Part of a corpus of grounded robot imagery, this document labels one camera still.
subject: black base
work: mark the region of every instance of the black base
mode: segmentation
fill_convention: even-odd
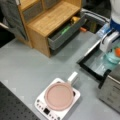
[[[0,120],[40,120],[0,82]]]
[[[89,58],[96,52],[99,50],[99,46],[100,44],[96,45],[96,47],[89,52],[84,58],[82,58],[81,60],[79,60],[77,63],[80,65],[81,68],[83,68],[85,71],[87,71],[90,75],[92,75],[96,80],[98,80],[99,84],[99,88],[102,87],[102,85],[104,84],[104,81],[107,77],[107,75],[111,72],[111,70],[106,70],[106,72],[104,73],[104,75],[99,75],[97,74],[95,71],[93,71],[92,69],[90,69],[87,65],[85,65],[84,63],[87,62],[89,60]]]

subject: wooden drawer unit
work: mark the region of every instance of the wooden drawer unit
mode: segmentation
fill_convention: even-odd
[[[20,0],[23,25],[33,48],[47,57],[59,48],[79,27],[79,21],[63,34],[61,30],[80,12],[81,0]]]

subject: drawer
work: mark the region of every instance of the drawer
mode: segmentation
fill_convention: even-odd
[[[43,11],[42,2],[39,1],[23,12],[25,21],[28,22],[29,20],[39,15],[42,11]]]
[[[48,9],[57,4],[59,1],[60,0],[44,0],[44,6],[46,9]]]
[[[75,24],[70,25],[70,23],[66,23],[59,30],[48,37],[49,46],[52,50],[56,50],[59,48],[65,41],[68,40],[81,26],[83,23],[79,20]]]

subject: gray tabletop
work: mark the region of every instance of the gray tabletop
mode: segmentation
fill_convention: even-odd
[[[98,83],[76,64],[96,41],[94,34],[80,33],[58,54],[47,58],[13,40],[0,49],[0,80],[41,120],[46,120],[34,107],[35,99],[55,78],[67,80],[77,71],[80,79],[74,87],[81,92],[81,98],[65,119],[119,120],[120,115],[98,99]]]

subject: wooden shelf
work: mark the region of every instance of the wooden shelf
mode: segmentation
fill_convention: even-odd
[[[44,14],[31,21],[27,26],[47,37],[79,10],[80,7],[61,1],[51,9],[47,10]]]
[[[27,8],[31,7],[33,4],[38,2],[39,0],[20,0],[21,3],[21,10],[24,11]]]

